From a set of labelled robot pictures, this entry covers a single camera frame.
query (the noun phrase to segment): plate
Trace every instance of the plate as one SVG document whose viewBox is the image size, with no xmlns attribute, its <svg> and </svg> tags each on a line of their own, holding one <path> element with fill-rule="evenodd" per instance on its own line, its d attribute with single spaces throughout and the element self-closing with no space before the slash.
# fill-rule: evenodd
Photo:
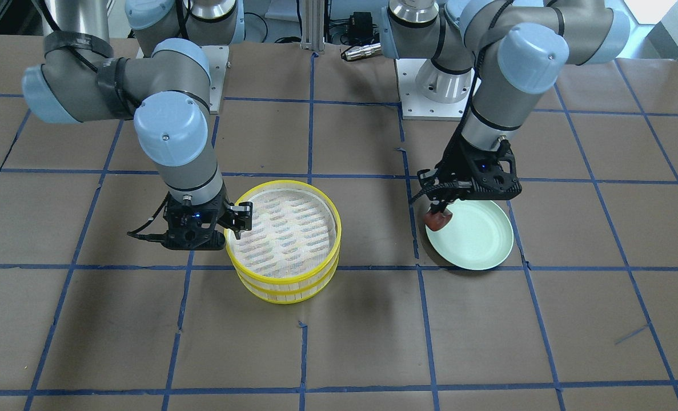
<svg viewBox="0 0 678 411">
<path fill-rule="evenodd" d="M 488 270 L 506 260 L 514 245 L 511 221 L 490 200 L 456 201 L 448 205 L 453 218 L 432 231 L 425 227 L 433 248 L 448 260 L 468 270 Z"/>
</svg>

